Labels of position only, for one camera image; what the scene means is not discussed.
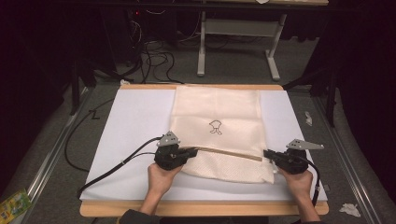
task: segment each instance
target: cartoon drawing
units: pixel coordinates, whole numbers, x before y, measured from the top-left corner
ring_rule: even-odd
[[[209,123],[212,127],[213,130],[210,131],[211,133],[217,133],[217,134],[222,134],[222,132],[219,130],[221,122],[219,120],[213,120],[212,122]]]

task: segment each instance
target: forearm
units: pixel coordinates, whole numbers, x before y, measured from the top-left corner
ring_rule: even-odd
[[[139,212],[145,213],[147,215],[153,216],[157,210],[157,205],[160,202],[162,195],[153,191],[149,191],[146,195],[145,201],[143,201]]]
[[[312,204],[309,195],[298,196],[295,200],[302,222],[320,221],[318,212]]]

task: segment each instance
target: table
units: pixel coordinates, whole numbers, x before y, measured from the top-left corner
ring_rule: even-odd
[[[237,2],[247,4],[258,4],[255,0],[216,0],[216,2]],[[328,0],[270,0],[265,4],[294,5],[294,6],[327,6]],[[280,35],[285,25],[287,14],[282,14],[279,21],[240,21],[207,19],[205,11],[201,13],[201,45],[198,55],[198,77],[205,75],[205,36],[216,35],[249,35],[272,37],[272,46],[265,50],[265,57],[270,67],[272,79],[279,81],[280,76],[276,68],[274,54]]]
[[[144,94],[153,94],[154,96],[159,96],[157,94],[160,91],[160,94],[166,95],[170,92],[174,92],[177,85],[126,85],[121,86],[119,93],[120,95],[126,94],[138,94],[139,92],[145,92],[140,95],[140,97],[121,97],[119,93],[116,97],[116,101],[113,104],[112,110],[109,115],[109,119],[107,121],[105,130],[102,135],[101,142],[98,146],[95,159],[92,164],[92,168],[88,177],[88,181],[90,179],[95,178],[96,174],[101,174],[103,171],[106,171],[112,168],[113,164],[106,164],[107,161],[117,161],[117,155],[120,153],[118,152],[118,147],[125,147],[126,150],[131,150],[130,148],[134,148],[132,146],[134,141],[124,140],[119,142],[114,142],[114,139],[124,139],[123,136],[126,134],[130,136],[130,138],[135,138],[136,135],[140,134],[142,136],[146,135],[158,135],[164,133],[166,130],[167,122],[159,123],[159,119],[157,116],[163,117],[163,113],[170,112],[171,106],[168,108],[165,107],[165,103],[169,100],[166,100],[166,96],[161,99],[161,102],[148,102],[148,99],[142,97]],[[282,91],[282,88],[277,85],[210,85],[211,87],[220,87],[220,88],[231,88],[231,89],[239,89],[239,90],[266,90],[267,99],[270,99],[272,94],[285,94],[285,91]],[[127,104],[126,101],[128,99],[134,99],[135,102],[141,102],[141,104],[147,104],[147,108],[139,107],[138,109],[131,107],[128,109],[127,106],[123,106],[123,104]],[[290,122],[287,125],[287,129],[289,126],[295,126],[295,117],[290,105],[289,104],[279,104],[284,108],[285,111],[289,111],[287,116],[290,118]],[[151,116],[149,119],[134,119],[131,120],[130,118],[123,117],[120,120],[128,120],[124,123],[117,123],[114,120],[122,114],[130,114],[131,111],[135,111],[136,113],[143,113],[147,114],[148,111],[151,111]],[[134,124],[133,129],[135,130],[134,133],[125,133],[122,130],[124,127],[130,127],[131,125],[128,122],[136,122]],[[277,120],[267,120],[267,125],[271,125],[271,122],[278,122]],[[283,125],[278,125],[278,129],[285,128]],[[302,137],[301,130],[299,128],[290,128],[288,132],[293,136]],[[268,146],[280,148],[283,142],[277,142],[276,136],[273,136],[274,132],[269,132],[267,137]],[[99,159],[98,154],[102,154],[102,159]],[[152,158],[143,158],[140,161],[131,161],[127,165],[129,167],[123,167],[121,170],[117,171],[112,176],[104,179],[103,182],[99,182],[96,185],[91,186],[91,188],[86,189],[81,197],[83,201],[80,207],[80,213],[84,217],[120,217],[126,210],[128,209],[138,209],[140,204],[143,202],[143,198],[145,196],[145,191],[147,189],[147,165],[152,163]],[[139,180],[142,181],[135,181],[133,183],[128,183],[131,176],[140,176],[137,178],[141,178]],[[195,183],[201,183],[202,186],[210,186],[209,190],[207,189],[192,189],[191,187],[185,188],[185,185],[189,185],[191,182],[196,181]],[[244,191],[243,193],[240,192],[223,192],[223,191],[233,191],[233,184],[231,184],[231,188],[228,188],[230,185],[229,183],[224,183],[223,181],[218,180],[208,180],[203,179],[195,176],[189,176],[185,174],[177,175],[174,186],[170,189],[170,191],[164,195],[163,200],[160,202],[157,210],[157,215],[162,217],[199,217],[199,216],[284,216],[284,215],[297,215],[298,210],[294,202],[292,201],[291,195],[288,194],[286,182],[282,182],[282,178],[280,175],[276,175],[276,183],[274,185],[268,184],[260,184],[260,185],[245,185],[242,188],[242,191],[248,189],[248,193]],[[119,194],[119,191],[125,190],[125,187],[120,186],[129,186],[128,189],[133,189],[134,193],[131,195]],[[216,186],[218,189],[217,192],[212,189],[212,186]],[[262,189],[268,188],[270,190],[275,189],[276,193],[273,192],[266,192],[262,194]],[[191,191],[198,192],[196,195],[191,195]],[[218,198],[218,200],[198,200],[197,198],[202,197],[199,192],[212,192],[211,197]],[[240,200],[238,197],[241,195],[245,198],[249,198],[249,200]],[[262,198],[269,198],[269,200],[261,200],[255,199],[257,197]],[[327,198],[326,195],[321,192],[319,195],[318,203],[317,203],[317,210],[320,215],[327,214],[329,212],[329,206],[327,205]]]

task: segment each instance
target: cream fabric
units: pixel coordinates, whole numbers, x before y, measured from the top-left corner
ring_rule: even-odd
[[[180,147],[203,147],[259,158],[200,150],[182,171],[243,183],[274,183],[272,164],[263,157],[265,132],[258,91],[177,87],[170,130]]]

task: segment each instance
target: gray carpet floor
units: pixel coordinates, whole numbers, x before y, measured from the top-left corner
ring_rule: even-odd
[[[198,60],[196,38],[180,43],[178,48],[160,43],[149,44],[148,49],[152,56],[151,64],[159,64],[163,61],[161,56],[154,57],[156,52],[166,51],[172,52],[175,57],[175,65],[169,76],[184,83],[283,85],[303,73],[317,44],[317,41],[300,43],[294,38],[280,41],[275,58],[281,80],[274,82],[270,78],[269,68],[263,54],[265,47],[271,44],[269,39],[232,36],[231,40],[223,46],[224,38],[209,39],[207,45],[210,48],[206,50],[204,77],[196,76]],[[155,70],[150,70],[148,82],[167,79],[165,71],[171,66],[172,59],[168,57],[167,60],[167,63],[158,66]],[[127,69],[122,65],[119,68],[120,70]],[[147,71],[147,69],[148,65],[144,64],[143,70]],[[140,73],[131,77],[135,79],[136,83],[142,80]],[[77,121],[81,120],[90,109],[114,98],[120,87],[118,81],[109,78],[98,77],[97,80],[98,85],[95,89],[90,90],[90,95],[81,109]],[[322,219],[328,223],[394,223],[396,220],[395,204],[388,198],[367,160],[362,156],[359,146],[348,128],[339,95],[336,97],[337,104],[334,110],[335,128],[329,130],[329,125],[323,119],[323,112],[316,104],[316,102],[322,102],[324,98],[314,99],[307,90],[309,90],[309,86],[298,87],[289,91],[289,95],[305,140],[325,146],[324,150],[311,151],[314,162],[321,171],[321,181],[328,187],[326,194],[329,198],[330,213],[322,216]],[[2,195],[2,200],[18,189],[28,189],[31,186],[41,164],[56,144],[63,127],[69,121],[72,107],[71,90],[66,91],[64,98],[65,102],[47,120],[31,149],[27,152],[17,173]],[[96,113],[96,117],[99,119],[84,120],[74,132],[68,142],[68,154],[70,161],[75,165],[90,169],[110,109],[111,103],[100,107]],[[308,111],[312,116],[312,126],[305,123],[305,111]],[[370,218],[365,215],[364,208],[359,206],[361,217],[353,217],[339,212],[344,203],[359,204],[359,200],[346,175],[347,171],[342,168],[342,161],[336,149],[337,145],[330,132],[337,133],[347,155],[353,159],[351,160],[353,167],[367,190],[367,196],[377,213],[375,220],[369,220]],[[35,206],[25,217],[23,223],[92,223],[92,218],[80,215],[80,201],[76,198],[76,191],[84,185],[86,177],[87,173],[72,168],[65,161],[64,155],[60,155],[53,171],[44,183],[45,187],[39,192]],[[291,223],[297,219],[295,216],[269,217],[269,223]],[[252,220],[247,218],[244,223],[253,223]],[[115,218],[99,218],[95,221],[96,223],[116,223]]]

